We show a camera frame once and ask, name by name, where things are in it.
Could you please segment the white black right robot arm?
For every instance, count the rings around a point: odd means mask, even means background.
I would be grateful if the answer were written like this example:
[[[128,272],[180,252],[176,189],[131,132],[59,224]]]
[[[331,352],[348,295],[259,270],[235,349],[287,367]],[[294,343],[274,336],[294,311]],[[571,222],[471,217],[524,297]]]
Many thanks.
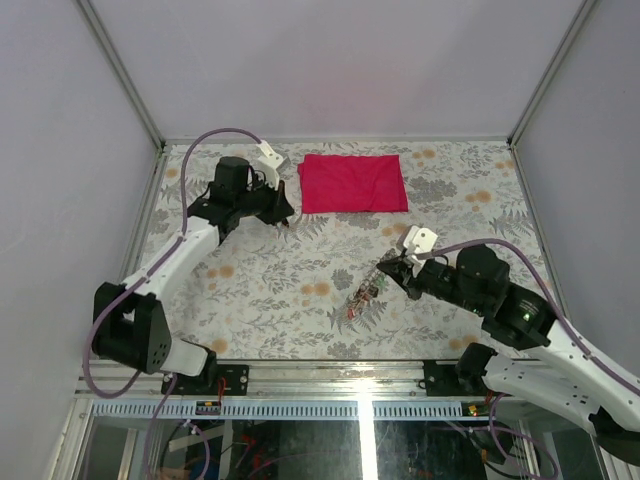
[[[472,312],[490,337],[562,374],[555,380],[508,364],[484,345],[473,345],[456,368],[467,394],[484,388],[521,397],[594,436],[612,456],[639,463],[639,379],[583,337],[548,294],[513,283],[510,266],[486,245],[465,244],[456,264],[435,255],[384,260],[378,269],[413,300],[427,294]]]

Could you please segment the grey disc with key rings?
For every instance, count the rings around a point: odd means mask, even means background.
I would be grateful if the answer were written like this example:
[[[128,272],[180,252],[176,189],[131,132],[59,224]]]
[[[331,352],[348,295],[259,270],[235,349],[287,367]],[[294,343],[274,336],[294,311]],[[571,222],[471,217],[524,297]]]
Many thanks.
[[[353,320],[376,299],[386,288],[386,276],[376,266],[373,266],[365,275],[355,292],[349,296],[346,302],[346,316]]]

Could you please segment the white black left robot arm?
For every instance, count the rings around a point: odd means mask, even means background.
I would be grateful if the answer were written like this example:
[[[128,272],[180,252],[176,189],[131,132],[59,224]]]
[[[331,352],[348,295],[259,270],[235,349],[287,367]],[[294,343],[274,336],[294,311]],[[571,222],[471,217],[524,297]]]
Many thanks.
[[[95,355],[146,374],[183,375],[197,394],[217,387],[219,371],[213,353],[172,334],[165,306],[242,219],[254,217],[277,225],[293,215],[278,172],[282,162],[274,152],[255,162],[239,157],[218,161],[213,180],[187,207],[182,226],[152,260],[121,283],[104,283],[96,291],[96,331],[91,341]]]

